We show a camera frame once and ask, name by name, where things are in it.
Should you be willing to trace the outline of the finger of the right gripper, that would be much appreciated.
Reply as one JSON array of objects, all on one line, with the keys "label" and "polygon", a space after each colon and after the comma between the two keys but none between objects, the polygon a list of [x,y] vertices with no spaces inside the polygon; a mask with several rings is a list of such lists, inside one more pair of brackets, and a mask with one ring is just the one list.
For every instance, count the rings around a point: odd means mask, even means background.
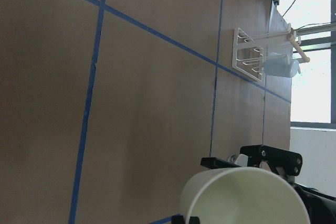
[{"label": "finger of the right gripper", "polygon": [[232,164],[216,157],[202,157],[200,165],[208,169],[240,167],[239,165]]}]

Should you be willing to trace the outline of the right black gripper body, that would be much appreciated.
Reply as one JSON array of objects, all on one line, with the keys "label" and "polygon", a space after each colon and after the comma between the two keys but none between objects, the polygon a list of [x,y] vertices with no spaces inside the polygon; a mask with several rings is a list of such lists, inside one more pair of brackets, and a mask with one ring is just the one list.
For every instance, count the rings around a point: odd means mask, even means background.
[{"label": "right black gripper body", "polygon": [[231,155],[227,161],[241,167],[258,168],[266,163],[271,172],[290,184],[295,183],[302,168],[301,154],[267,145],[243,146],[239,154]]}]

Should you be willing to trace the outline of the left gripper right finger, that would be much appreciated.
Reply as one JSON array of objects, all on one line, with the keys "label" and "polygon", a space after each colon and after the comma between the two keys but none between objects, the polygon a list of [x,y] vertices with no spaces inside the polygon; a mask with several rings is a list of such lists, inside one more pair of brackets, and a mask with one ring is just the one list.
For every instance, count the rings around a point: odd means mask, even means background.
[{"label": "left gripper right finger", "polygon": [[191,216],[189,218],[188,224],[200,224],[200,219],[197,216]]}]

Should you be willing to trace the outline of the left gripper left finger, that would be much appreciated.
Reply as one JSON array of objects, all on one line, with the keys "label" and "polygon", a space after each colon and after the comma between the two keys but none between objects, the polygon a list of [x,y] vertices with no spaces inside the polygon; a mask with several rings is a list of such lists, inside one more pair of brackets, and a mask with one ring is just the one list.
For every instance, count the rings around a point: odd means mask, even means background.
[{"label": "left gripper left finger", "polygon": [[184,217],[182,215],[172,216],[172,224],[184,224]]}]

